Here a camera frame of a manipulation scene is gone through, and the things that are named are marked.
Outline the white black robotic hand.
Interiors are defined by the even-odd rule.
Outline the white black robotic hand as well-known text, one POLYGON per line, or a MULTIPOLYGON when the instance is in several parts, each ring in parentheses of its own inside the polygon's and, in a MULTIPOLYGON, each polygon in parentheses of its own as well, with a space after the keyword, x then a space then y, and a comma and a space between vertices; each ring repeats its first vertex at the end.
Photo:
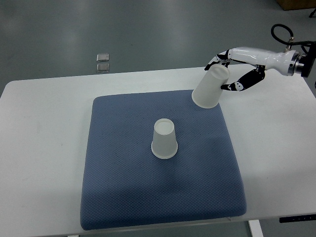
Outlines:
POLYGON ((302 59, 303 56, 295 50, 277 53, 258 48, 236 47, 214 56, 204 69, 207 71, 215 64, 227 67, 232 61, 255 66, 255 69, 237 81, 221 86, 222 90, 244 91, 261 82, 265 78, 265 71, 269 69, 275 69, 283 76, 301 73, 302 59))

